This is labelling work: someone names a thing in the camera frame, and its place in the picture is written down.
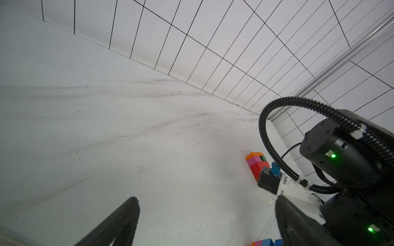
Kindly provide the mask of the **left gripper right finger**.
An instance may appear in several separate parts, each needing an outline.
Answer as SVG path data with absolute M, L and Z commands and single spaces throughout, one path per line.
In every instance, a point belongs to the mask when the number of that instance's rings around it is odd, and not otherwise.
M 283 195 L 276 201 L 275 213 L 284 246 L 340 245 L 322 225 L 304 214 Z

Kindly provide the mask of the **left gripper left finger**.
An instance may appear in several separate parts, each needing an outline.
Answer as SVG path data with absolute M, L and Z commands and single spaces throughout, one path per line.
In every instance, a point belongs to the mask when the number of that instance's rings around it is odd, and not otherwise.
M 140 216 L 136 197 L 127 199 L 101 222 L 77 246 L 131 246 Z

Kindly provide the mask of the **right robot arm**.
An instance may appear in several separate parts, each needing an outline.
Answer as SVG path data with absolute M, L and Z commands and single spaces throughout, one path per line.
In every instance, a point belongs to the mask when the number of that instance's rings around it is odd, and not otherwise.
M 295 106 L 324 116 L 305 134 L 300 154 L 326 186 L 311 185 L 273 147 L 266 122 L 276 108 Z M 262 142 L 274 162 L 297 184 L 330 194 L 319 209 L 324 224 L 310 218 L 289 198 L 279 196 L 275 211 L 286 246 L 391 246 L 394 243 L 394 135 L 349 111 L 302 97 L 282 97 L 259 118 Z

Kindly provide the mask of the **long red lego brick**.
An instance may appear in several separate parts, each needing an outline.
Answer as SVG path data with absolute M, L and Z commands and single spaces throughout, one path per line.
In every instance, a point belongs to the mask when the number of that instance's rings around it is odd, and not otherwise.
M 255 162 L 253 164 L 250 164 L 249 167 L 252 171 L 252 174 L 259 177 L 261 170 L 263 170 L 264 168 L 270 168 L 270 165 L 268 162 Z

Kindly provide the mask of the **small pink lego brick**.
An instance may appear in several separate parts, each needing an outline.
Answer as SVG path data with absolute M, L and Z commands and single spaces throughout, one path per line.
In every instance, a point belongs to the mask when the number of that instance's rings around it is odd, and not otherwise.
M 262 246 L 262 240 L 260 240 L 260 241 L 255 241 L 255 242 L 253 242 L 252 244 L 251 244 L 251 246 Z

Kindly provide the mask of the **small red lego brick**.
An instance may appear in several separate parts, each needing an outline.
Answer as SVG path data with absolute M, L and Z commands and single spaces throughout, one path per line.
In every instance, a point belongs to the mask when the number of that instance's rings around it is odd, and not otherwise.
M 259 182 L 259 178 L 260 178 L 260 171 L 255 171 L 253 172 L 253 176 L 255 178 L 256 182 Z

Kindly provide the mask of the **dark blue lego brick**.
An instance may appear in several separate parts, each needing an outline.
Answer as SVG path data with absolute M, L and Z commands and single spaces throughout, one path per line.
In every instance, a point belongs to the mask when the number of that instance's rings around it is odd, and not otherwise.
M 282 239 L 275 240 L 274 246 L 283 246 L 283 240 Z

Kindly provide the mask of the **light blue lego brick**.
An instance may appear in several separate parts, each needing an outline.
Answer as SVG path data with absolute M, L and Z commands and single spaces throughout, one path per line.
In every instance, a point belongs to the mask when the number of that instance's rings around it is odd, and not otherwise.
M 261 246 L 274 246 L 274 242 L 271 238 L 261 241 Z

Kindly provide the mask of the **magenta lego brick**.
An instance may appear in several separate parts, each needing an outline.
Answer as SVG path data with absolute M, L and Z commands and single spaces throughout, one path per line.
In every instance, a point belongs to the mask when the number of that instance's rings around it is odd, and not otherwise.
M 246 160 L 249 166 L 263 162 L 260 156 L 247 156 Z

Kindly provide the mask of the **green lego brick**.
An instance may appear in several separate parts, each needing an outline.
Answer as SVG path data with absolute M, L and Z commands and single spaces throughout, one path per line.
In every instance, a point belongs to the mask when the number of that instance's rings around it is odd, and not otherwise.
M 262 161 L 264 161 L 264 162 L 266 162 L 266 161 L 267 161 L 267 159 L 266 159 L 266 158 L 265 158 L 265 156 L 263 156 L 263 155 L 262 155 L 262 156 L 260 156 L 260 158 L 261 158 L 261 160 L 262 160 Z

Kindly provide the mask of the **orange lego brick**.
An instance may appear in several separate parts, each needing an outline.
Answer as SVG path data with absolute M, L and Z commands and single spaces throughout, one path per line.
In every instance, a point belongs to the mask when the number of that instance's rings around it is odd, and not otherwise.
M 247 155 L 247 157 L 245 159 L 248 161 L 255 156 L 261 157 L 261 156 L 264 156 L 264 154 L 261 152 L 251 152 L 250 154 Z

